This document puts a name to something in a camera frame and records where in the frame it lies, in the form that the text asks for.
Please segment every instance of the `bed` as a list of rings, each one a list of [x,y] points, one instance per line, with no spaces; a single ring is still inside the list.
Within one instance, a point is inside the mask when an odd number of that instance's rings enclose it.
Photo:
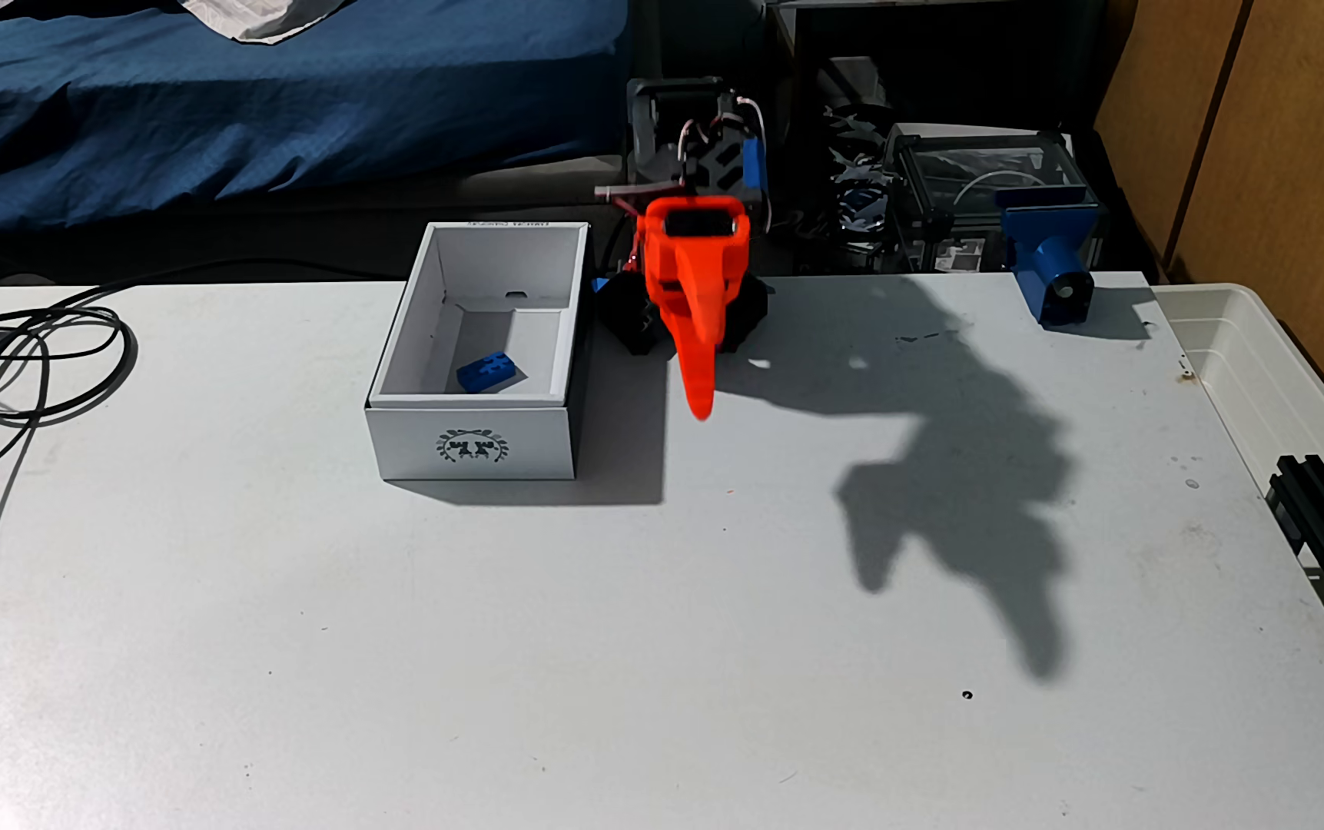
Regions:
[[[173,4],[0,20],[0,232],[614,152],[626,0],[356,0],[278,46]]]

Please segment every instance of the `blue lego brick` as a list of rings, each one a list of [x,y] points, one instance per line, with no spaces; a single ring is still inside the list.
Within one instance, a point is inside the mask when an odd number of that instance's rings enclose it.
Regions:
[[[494,351],[482,360],[473,360],[466,367],[457,369],[457,383],[462,384],[469,393],[485,392],[519,373],[519,368],[512,365],[512,360],[502,351]]]

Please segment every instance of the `white box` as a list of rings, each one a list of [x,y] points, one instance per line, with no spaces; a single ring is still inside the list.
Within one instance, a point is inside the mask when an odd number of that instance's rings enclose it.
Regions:
[[[433,221],[365,402],[384,481],[573,479],[572,381],[589,225]],[[504,351],[519,376],[469,394]]]

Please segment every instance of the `orange 3d-printed part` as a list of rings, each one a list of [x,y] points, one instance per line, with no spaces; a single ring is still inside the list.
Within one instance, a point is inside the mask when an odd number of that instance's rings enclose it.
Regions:
[[[732,197],[655,199],[646,222],[647,294],[677,343],[687,405],[714,413],[714,360],[748,270],[748,216]]]

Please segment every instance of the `box logo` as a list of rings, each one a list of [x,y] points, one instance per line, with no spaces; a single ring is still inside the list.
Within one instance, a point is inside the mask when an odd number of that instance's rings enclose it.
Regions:
[[[436,451],[451,463],[508,458],[508,442],[493,430],[446,430],[436,439]]]

